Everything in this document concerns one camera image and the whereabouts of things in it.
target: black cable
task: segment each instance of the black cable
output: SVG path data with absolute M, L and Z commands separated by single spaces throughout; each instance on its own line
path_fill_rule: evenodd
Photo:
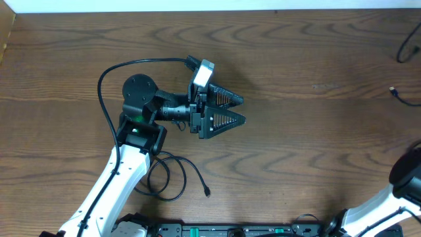
M 301 235 L 298 234 L 294 234 L 294 233 L 271 233 L 271 234 L 261 234 L 259 236 L 255 236 L 255 237 L 303 237 Z
M 386 222 L 386 221 L 388 221 L 388 220 L 390 220 L 390 219 L 392 219 L 393 217 L 395 217 L 395 216 L 397 216 L 397 215 L 400 215 L 400 214 L 402 214 L 402 213 L 404 213 L 404 212 L 407 212 L 407 213 L 409 213 L 409 214 L 411 214 L 412 215 L 412 217 L 414 217 L 415 219 L 416 219 L 416 221 L 418 221 L 418 223 L 420 223 L 421 224 L 421 219 L 420 218 L 418 218 L 412 211 L 409 211 L 408 209 L 406 209 L 406 208 L 399 208 L 398 210 L 396 210 L 394 213 L 392 213 L 392 214 L 390 214 L 390 215 L 388 215 L 388 216 L 386 216 L 385 218 L 383 218 L 383 219 L 381 219 L 380 221 L 378 221 L 378 222 L 376 222 L 376 223 L 374 223 L 374 224 L 372 224 L 372 225 L 370 225 L 370 226 L 367 226 L 367 228 L 364 230 L 364 231 L 362 231 L 359 235 L 358 235 L 358 237 L 362 237 L 363 235 L 365 235 L 368 231 L 370 231 L 370 230 L 372 230 L 372 229 L 374 229 L 374 228 L 376 228 L 377 226 L 379 226 L 379 225 L 381 225 L 381 224 L 383 224 L 384 222 Z
M 404 99 L 399 97 L 399 93 L 396 90 L 396 88 L 394 88 L 393 86 L 389 88 L 390 93 L 396 98 L 398 99 L 401 103 L 404 103 L 405 105 L 411 106 L 411 107 L 421 107 L 421 104 L 413 104 L 413 103 L 409 103 L 408 101 L 405 101 Z
M 409 40 L 411 39 L 411 37 L 413 37 L 415 35 L 415 33 L 418 31 L 418 29 L 421 27 L 421 22 L 418 23 L 418 25 L 414 28 L 414 30 L 408 35 L 408 37 L 403 41 L 403 43 L 401 44 L 397 55 L 396 55 L 396 61 L 398 63 L 405 63 L 407 62 L 413 55 L 415 55 L 416 53 L 418 53 L 420 51 L 420 48 L 418 46 L 416 46 L 414 48 L 414 51 L 412 52 L 412 55 L 410 55 L 407 59 L 405 60 L 401 60 L 401 54 L 403 52 L 403 49 L 405 48 L 405 46 L 407 46 L 407 43 L 409 42 Z
M 147 176 L 147 188 L 150 191 L 150 193 L 142 192 L 141 190 L 137 189 L 136 187 L 134 188 L 135 191 L 137 191 L 138 193 L 143 194 L 143 195 L 155 196 L 157 199 L 159 199 L 161 201 L 176 201 L 178 198 L 180 198 L 182 196 L 182 194 L 184 193 L 184 190 L 186 189 L 186 184 L 187 184 L 186 171 L 184 170 L 184 167 L 180 162 L 180 161 L 184 161 L 184 162 L 188 163 L 189 165 L 191 165 L 195 169 L 195 171 L 197 173 L 197 176 L 199 176 L 200 181 L 203 185 L 205 195 L 207 197 L 209 197 L 211 195 L 211 190 L 209 189 L 208 186 L 206 186 L 205 181 L 203 180 L 203 177 L 202 177 L 201 173 L 199 172 L 197 167 L 189 159 L 186 159 L 184 157 L 174 156 L 173 154 L 171 154 L 167 151 L 162 151 L 162 152 L 160 152 L 160 154 L 165 154 L 165 155 L 168 155 L 169 157 L 167 157 L 165 159 L 159 159 L 157 157 L 155 158 L 157 160 L 157 162 L 150 168 L 149 174 Z M 180 166 L 180 168 L 182 169 L 182 172 L 183 172 L 184 183 L 183 183 L 183 188 L 182 188 L 181 192 L 176 197 L 163 198 L 163 197 L 160 197 L 159 194 L 166 189 L 166 187 L 168 186 L 168 183 L 170 182 L 170 170 L 168 169 L 168 166 L 165 164 L 165 161 L 169 161 L 169 160 L 176 160 L 177 161 L 178 165 Z M 165 171 L 166 171 L 166 182 L 165 182 L 164 187 L 161 188 L 161 190 L 159 190 L 158 192 L 154 192 L 152 187 L 151 187 L 150 177 L 152 175 L 153 170 L 158 165 L 162 165 L 164 167 Z
M 294 231 L 294 229 L 293 229 L 293 225 L 295 225 L 295 223 L 299 220 L 299 219 L 302 219 L 302 218 L 304 218 L 304 217 L 313 217 L 314 219 L 316 219 L 317 220 L 317 222 L 318 223 L 320 223 L 320 221 L 319 221 L 319 219 L 315 216 L 315 215 L 313 215 L 313 214 L 309 214 L 309 213 L 307 213 L 307 214 L 302 214 L 302 215 L 299 215 L 293 222 L 292 222 L 292 224 L 291 224 L 291 232 L 292 233 L 294 233 L 294 234 L 296 234 L 297 232 L 296 231 Z M 311 237 L 317 237 L 317 236 L 319 236 L 320 235 L 320 229 L 318 229 L 317 230 L 317 234 L 315 234 L 314 236 L 311 236 Z
M 140 59 L 140 60 L 134 60 L 134 61 L 129 61 L 129 62 L 125 62 L 125 63 L 120 63 L 117 65 L 114 65 L 108 69 L 106 69 L 102 75 L 99 77 L 98 80 L 98 87 L 97 87 L 97 91 L 98 91 L 98 99 L 99 99 L 99 104 L 101 105 L 101 108 L 104 112 L 105 115 L 105 119 L 108 122 L 108 125 L 110 126 L 111 129 L 111 134 L 112 134 L 112 138 L 114 139 L 114 143 L 115 143 L 115 148 L 116 148 L 116 165 L 114 167 L 114 169 L 111 172 L 110 177 L 108 178 L 108 180 L 105 182 L 104 186 L 101 188 L 101 190 L 99 191 L 97 197 L 93 200 L 91 206 L 89 207 L 89 209 L 87 210 L 84 219 L 80 222 L 80 227 L 79 227 L 79 231 L 78 231 L 78 235 L 77 237 L 81 237 L 82 236 L 82 232 L 84 231 L 84 229 L 86 228 L 86 223 L 87 220 L 90 218 L 90 215 L 93 211 L 93 208 L 97 205 L 97 202 L 99 201 L 99 199 L 101 198 L 101 196 L 103 195 L 104 191 L 107 189 L 108 185 L 111 183 L 111 180 L 114 178 L 114 176 L 118 173 L 118 168 L 120 166 L 120 149 L 118 146 L 118 141 L 117 141 L 117 133 L 116 130 L 114 129 L 114 126 L 112 125 L 112 121 L 110 118 L 110 115 L 107 112 L 107 108 L 105 108 L 105 104 L 103 101 L 103 96 L 101 93 L 101 84 L 102 81 L 105 77 L 105 75 L 107 75 L 107 73 L 109 73 L 110 71 L 122 67 L 122 66 L 127 66 L 127 65 L 132 65 L 132 64 L 136 64 L 136 63 L 153 63 L 153 62 L 183 62 L 185 63 L 186 60 L 185 59 L 179 59 L 179 58 L 167 58 L 167 59 Z

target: wood grain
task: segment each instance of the wood grain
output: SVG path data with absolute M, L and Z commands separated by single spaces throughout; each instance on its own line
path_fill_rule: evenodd
M 79 207 L 112 147 L 97 102 L 108 67 L 148 57 L 206 58 L 214 79 L 243 95 L 245 126 L 210 140 L 170 124 L 164 150 L 191 159 L 185 194 L 163 203 L 133 193 L 122 214 L 186 223 L 282 223 L 303 213 L 328 220 L 387 184 L 391 166 L 421 134 L 421 58 L 394 55 L 421 10 L 21 14 L 0 68 L 0 236 L 56 231 Z M 136 65 L 103 84 L 114 121 L 136 73 L 186 92 L 180 63 Z M 171 163 L 165 196 L 178 193 Z M 162 185 L 158 169 L 153 183 Z M 419 236 L 414 221 L 405 236 Z

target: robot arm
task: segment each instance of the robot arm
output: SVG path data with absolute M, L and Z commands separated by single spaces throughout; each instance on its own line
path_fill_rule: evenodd
M 87 228 L 83 231 L 83 236 L 114 236 L 111 234 L 111 230 L 117 220 L 118 214 L 120 214 L 136 184 L 149 169 L 149 154 L 141 153 L 139 148 L 122 145 L 120 147 L 120 155 L 121 164 L 118 174 L 111 180 L 101 199 L 99 199 L 91 212 L 87 222 Z M 66 237 L 77 235 L 80 222 L 85 217 L 95 197 L 97 197 L 99 190 L 104 186 L 110 176 L 115 162 L 116 148 L 114 147 L 107 166 L 83 204 L 81 204 L 70 220 L 61 226 L 60 231 L 65 232 Z
M 165 140 L 166 129 L 156 124 L 156 120 L 187 122 L 190 132 L 198 133 L 199 138 L 204 139 L 245 123 L 244 116 L 227 110 L 241 105 L 243 98 L 209 83 L 214 68 L 213 63 L 207 60 L 199 61 L 191 56 L 186 60 L 177 59 L 177 61 L 183 61 L 186 67 L 193 71 L 187 94 L 159 90 L 152 78 L 144 74 L 136 74 L 127 79 L 123 85 L 123 112 L 116 133 L 116 142 L 120 150 L 117 172 L 115 171 L 117 152 L 114 147 L 105 170 L 80 208 L 60 228 L 57 235 L 43 232 L 41 236 L 120 236 L 120 231 L 112 232 L 117 217 L 135 185 L 149 170 L 151 156 L 160 153 Z M 132 62 L 116 65 L 106 72 Z M 107 182 L 109 184 L 100 195 L 100 190 Z M 130 225 L 121 223 L 119 228 L 126 228 L 124 232 L 121 230 L 123 234 L 134 230 L 130 236 L 145 236 L 144 228 L 139 226 L 131 228 Z
M 331 237 L 373 237 L 409 217 L 421 215 L 421 148 L 393 166 L 389 184 L 362 205 L 338 214 L 324 231 Z

